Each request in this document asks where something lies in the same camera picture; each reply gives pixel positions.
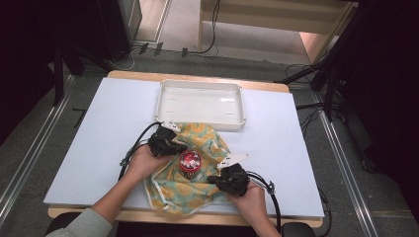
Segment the human hand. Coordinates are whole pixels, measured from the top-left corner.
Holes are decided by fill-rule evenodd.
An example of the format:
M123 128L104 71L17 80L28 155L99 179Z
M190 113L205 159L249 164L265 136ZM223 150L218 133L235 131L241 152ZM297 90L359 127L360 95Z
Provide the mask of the human hand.
M228 199L238 208L243 218L252 225L258 236L281 237L269 220L264 189L249 182L247 192L243 197L228 195Z
M148 144L140 146L132 154L125 176L133 177L138 182L150 176L161 165L174 156L154 157Z
M249 182L243 197L228 195L228 199L237 207L243 218L253 225L260 218L267 218L265 190Z

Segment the white tray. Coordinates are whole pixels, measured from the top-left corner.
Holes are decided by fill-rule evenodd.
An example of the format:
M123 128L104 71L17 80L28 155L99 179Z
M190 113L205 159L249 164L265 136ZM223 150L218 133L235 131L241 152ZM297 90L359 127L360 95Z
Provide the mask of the white tray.
M158 121L202 122L226 131L246 122L241 88L233 83L165 80L155 117Z

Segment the white table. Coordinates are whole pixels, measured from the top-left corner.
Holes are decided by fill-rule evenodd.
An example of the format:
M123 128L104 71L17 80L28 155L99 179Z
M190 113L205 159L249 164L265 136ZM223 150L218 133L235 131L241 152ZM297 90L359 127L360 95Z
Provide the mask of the white table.
M120 79L102 81L44 200L51 205L48 212L51 217L62 212L82 211L116 183L121 169L119 163L140 133L154 122L158 81L226 81L119 71L111 72L109 77ZM234 132L220 131L220 136L232 153L250 154L251 158L241 162L245 170L274 182L283 223L297 219L313 227L320 226L323 209L293 95L278 92L288 91L284 85L234 82L243 87L246 124ZM149 137L153 131L150 129L144 137ZM274 217L274 205L268 195L266 203L268 213ZM247 224L230 203L208 205L196 214L182 217L159 213L150 208L143 184L127 199L118 220Z

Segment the wooden table edge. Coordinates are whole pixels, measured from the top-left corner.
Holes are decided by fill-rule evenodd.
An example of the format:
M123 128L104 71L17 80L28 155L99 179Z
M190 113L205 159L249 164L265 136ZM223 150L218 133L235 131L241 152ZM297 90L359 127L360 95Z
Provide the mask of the wooden table edge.
M168 79L183 80L183 81L199 81L199 82L219 82L219 83L235 83L243 89L252 89L259 91L272 91L289 93L290 89L285 84L272 82L257 82L244 79L235 78L220 78L220 77L206 77L194 75L180 75L180 74L165 74L165 73L151 73L151 72L131 72L131 71L111 71L108 74L109 78L115 79L133 79L144 81L161 82Z
M59 214L67 212L83 212L87 206L51 205L48 215L56 218ZM199 212L189 215L174 215L155 210L122 209L117 217L118 221L127 222L153 222L174 224L211 224L211 225L235 225L248 226L249 224L238 214ZM275 217L270 218L276 224ZM313 228L323 224L321 217L283 217L282 224L287 222L304 222Z

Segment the sleeve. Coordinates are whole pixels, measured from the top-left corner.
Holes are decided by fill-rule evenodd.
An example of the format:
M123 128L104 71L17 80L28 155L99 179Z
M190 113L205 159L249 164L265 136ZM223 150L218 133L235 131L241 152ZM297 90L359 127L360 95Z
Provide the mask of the sleeve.
M111 230L112 225L104 217L87 208L67 227L53 231L46 237L106 237Z

